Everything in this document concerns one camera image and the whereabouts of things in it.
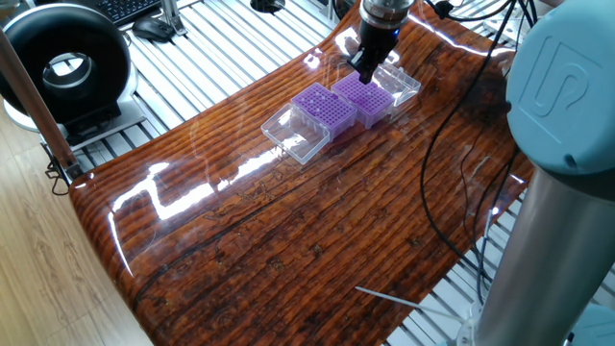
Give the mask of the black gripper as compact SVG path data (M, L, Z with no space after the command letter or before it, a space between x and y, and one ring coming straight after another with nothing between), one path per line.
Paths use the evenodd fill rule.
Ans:
M382 62L398 42L400 28L384 29L362 20L359 26L359 50L349 59L348 64L359 74L363 84L381 82L384 77L382 65L375 69L375 61Z

